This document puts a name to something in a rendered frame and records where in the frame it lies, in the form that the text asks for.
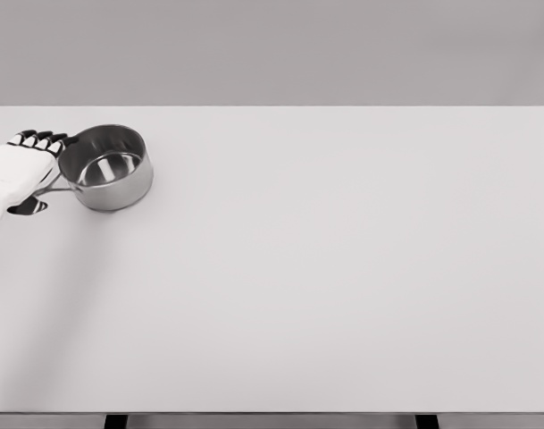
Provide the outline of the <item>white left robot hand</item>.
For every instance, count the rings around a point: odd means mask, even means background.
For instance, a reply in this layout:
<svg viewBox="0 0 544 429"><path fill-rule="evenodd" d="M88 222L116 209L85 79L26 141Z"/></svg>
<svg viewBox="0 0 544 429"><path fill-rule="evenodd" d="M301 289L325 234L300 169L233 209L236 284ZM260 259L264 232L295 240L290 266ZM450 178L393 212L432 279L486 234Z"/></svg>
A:
<svg viewBox="0 0 544 429"><path fill-rule="evenodd" d="M23 130L0 146L0 193L7 196L7 213L33 215L47 209L38 193L58 177L59 157L78 140L65 133Z"/></svg>

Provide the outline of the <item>stainless steel pot with handle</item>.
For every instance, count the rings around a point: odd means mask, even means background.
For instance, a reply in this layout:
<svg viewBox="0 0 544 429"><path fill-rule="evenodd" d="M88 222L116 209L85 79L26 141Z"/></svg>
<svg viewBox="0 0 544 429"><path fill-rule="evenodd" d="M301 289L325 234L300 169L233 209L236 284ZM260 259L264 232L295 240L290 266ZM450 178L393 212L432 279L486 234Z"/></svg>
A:
<svg viewBox="0 0 544 429"><path fill-rule="evenodd" d="M79 132L58 158L60 179L85 207L114 212L139 202L151 189L154 169L144 138L120 124Z"/></svg>

